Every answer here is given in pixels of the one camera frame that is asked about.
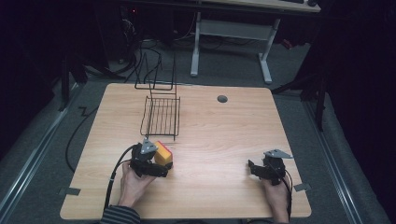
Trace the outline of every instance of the black hole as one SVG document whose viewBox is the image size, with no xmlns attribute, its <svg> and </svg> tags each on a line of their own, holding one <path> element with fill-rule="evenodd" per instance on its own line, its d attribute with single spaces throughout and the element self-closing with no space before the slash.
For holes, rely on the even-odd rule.
<svg viewBox="0 0 396 224">
<path fill-rule="evenodd" d="M 228 98 L 225 95 L 220 95 L 220 96 L 218 96 L 218 101 L 220 103 L 226 103 L 228 101 Z"/>
</svg>

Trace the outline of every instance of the desk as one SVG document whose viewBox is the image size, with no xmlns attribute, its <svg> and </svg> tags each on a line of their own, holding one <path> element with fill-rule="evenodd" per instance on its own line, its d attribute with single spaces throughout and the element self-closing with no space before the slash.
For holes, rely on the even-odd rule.
<svg viewBox="0 0 396 224">
<path fill-rule="evenodd" d="M 92 125 L 70 184 L 81 189 L 67 195 L 64 219 L 102 216 L 108 179 L 122 152 L 142 142 L 140 125 L 147 90 L 110 84 Z M 248 160 L 262 164 L 263 152 L 274 148 L 292 154 L 271 92 L 264 88 L 177 86 L 179 135 L 151 136 L 174 154 L 168 177 L 157 178 L 139 201 L 142 218 L 270 217 L 261 183 L 250 175 Z M 227 103 L 218 102 L 225 95 Z M 301 183 L 294 160 L 284 160 L 293 183 Z M 110 204 L 120 197 L 118 170 Z M 308 217 L 304 191 L 293 191 L 292 217 Z"/>
<path fill-rule="evenodd" d="M 320 7 L 318 5 L 310 7 L 306 1 L 303 4 L 279 0 L 202 0 L 200 1 L 200 4 L 202 2 L 240 5 L 246 7 L 263 7 L 299 12 L 320 12 Z M 271 84 L 272 78 L 268 68 L 267 57 L 274 42 L 279 23 L 280 19 L 275 19 L 272 26 L 254 25 L 239 22 L 201 20 L 201 13 L 198 12 L 195 25 L 195 45 L 192 53 L 191 76 L 198 76 L 200 35 L 220 35 L 266 41 L 262 53 L 259 54 L 259 61 L 262 67 L 262 75 L 264 77 L 265 83 Z"/>
</svg>

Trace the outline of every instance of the sleeve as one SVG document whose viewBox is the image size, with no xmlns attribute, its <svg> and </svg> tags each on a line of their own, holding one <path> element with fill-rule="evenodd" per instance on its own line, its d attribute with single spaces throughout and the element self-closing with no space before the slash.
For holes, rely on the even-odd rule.
<svg viewBox="0 0 396 224">
<path fill-rule="evenodd" d="M 137 212 L 125 206 L 109 206 L 105 209 L 101 224 L 138 224 L 140 216 Z"/>
</svg>

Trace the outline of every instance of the hand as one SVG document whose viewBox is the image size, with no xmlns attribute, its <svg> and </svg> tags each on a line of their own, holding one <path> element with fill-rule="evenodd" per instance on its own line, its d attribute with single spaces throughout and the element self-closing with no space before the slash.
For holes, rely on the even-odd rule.
<svg viewBox="0 0 396 224">
<path fill-rule="evenodd" d="M 284 178 L 288 186 L 286 187 L 283 181 L 280 184 L 273 186 L 271 180 L 262 179 L 262 185 L 264 186 L 265 197 L 267 202 L 271 206 L 275 222 L 289 223 L 288 214 L 288 187 L 290 185 L 289 180 Z"/>
<path fill-rule="evenodd" d="M 129 167 L 130 162 L 122 164 L 121 196 L 119 206 L 134 207 L 146 191 L 147 186 L 156 178 L 155 176 L 142 175 L 139 177 Z"/>
</svg>

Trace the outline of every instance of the orange block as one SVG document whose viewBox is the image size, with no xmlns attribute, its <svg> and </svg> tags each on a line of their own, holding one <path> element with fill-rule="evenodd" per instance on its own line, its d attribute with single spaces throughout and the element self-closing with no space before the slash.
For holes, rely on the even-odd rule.
<svg viewBox="0 0 396 224">
<path fill-rule="evenodd" d="M 164 146 L 162 142 L 157 141 L 154 145 L 158 147 L 157 152 L 154 155 L 155 163 L 165 166 L 169 162 L 173 161 L 172 152 Z"/>
</svg>

